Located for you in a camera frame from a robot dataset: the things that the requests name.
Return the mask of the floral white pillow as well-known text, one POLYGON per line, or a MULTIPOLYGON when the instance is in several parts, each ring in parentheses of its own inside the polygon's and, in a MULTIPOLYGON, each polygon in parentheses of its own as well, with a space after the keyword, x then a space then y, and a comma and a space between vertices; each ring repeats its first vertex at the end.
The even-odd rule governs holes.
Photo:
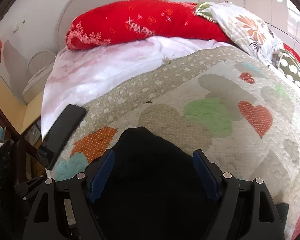
POLYGON ((282 40, 262 18, 229 1, 198 3, 194 14, 217 23, 235 45, 265 65, 283 49, 282 40))

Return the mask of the olive white dotted pillow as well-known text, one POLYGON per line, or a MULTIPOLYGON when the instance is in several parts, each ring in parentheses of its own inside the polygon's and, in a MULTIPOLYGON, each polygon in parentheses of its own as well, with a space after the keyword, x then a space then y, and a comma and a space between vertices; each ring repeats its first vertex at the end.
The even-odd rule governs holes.
POLYGON ((286 49, 278 50, 274 58, 279 72, 300 88, 300 62, 297 58, 286 49))

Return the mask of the black smartphone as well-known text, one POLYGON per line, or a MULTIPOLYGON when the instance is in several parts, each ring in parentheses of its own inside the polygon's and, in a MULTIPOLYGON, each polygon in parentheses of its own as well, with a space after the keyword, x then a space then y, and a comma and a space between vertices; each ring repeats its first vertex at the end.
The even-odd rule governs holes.
POLYGON ((52 170, 63 148, 87 113, 83 107, 67 105, 56 119, 37 150, 39 162, 52 170))

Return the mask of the dark wooden chair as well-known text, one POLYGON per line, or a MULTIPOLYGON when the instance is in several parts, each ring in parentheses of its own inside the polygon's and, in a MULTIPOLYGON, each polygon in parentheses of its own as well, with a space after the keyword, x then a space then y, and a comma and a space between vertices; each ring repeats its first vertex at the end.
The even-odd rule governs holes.
POLYGON ((16 182, 22 183, 28 180, 27 168, 30 168, 31 178, 43 177, 37 158, 37 149, 20 134, 7 119, 0 108, 0 127, 4 130, 4 141, 8 142, 12 152, 12 160, 15 162, 16 182))

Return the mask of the black pants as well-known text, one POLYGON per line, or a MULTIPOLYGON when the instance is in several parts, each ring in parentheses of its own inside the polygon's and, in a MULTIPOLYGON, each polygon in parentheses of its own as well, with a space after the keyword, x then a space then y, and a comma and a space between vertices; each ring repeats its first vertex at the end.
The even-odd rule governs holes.
POLYGON ((106 239, 207 239, 211 204, 192 156, 144 127, 125 130, 93 203, 106 239))

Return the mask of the red embroidered pillow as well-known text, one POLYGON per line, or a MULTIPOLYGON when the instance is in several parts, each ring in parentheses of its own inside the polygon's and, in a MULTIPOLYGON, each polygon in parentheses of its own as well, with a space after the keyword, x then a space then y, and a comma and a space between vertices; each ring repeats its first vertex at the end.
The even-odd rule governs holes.
POLYGON ((65 36, 70 50, 88 50, 152 36, 230 42, 220 26, 195 15, 196 3, 128 0, 77 16, 65 36))

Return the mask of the white fleece blanket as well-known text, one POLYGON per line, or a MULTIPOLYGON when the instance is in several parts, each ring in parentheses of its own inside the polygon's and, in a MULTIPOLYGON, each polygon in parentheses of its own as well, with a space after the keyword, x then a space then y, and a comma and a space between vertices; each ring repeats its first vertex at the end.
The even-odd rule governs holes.
POLYGON ((58 53, 45 84, 41 133, 47 134, 69 104, 82 106, 123 81, 160 67, 164 60, 226 45, 215 40, 153 36, 90 50, 64 48, 58 53))

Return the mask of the patchwork heart quilt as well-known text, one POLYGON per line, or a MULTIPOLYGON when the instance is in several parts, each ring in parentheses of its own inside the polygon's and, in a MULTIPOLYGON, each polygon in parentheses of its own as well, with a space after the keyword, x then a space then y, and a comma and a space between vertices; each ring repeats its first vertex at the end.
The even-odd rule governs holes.
POLYGON ((123 81, 85 109, 51 171, 56 179, 143 126, 187 154, 201 149, 239 179, 262 178, 289 206, 286 239, 300 233, 300 88, 279 70, 235 48, 201 50, 123 81))

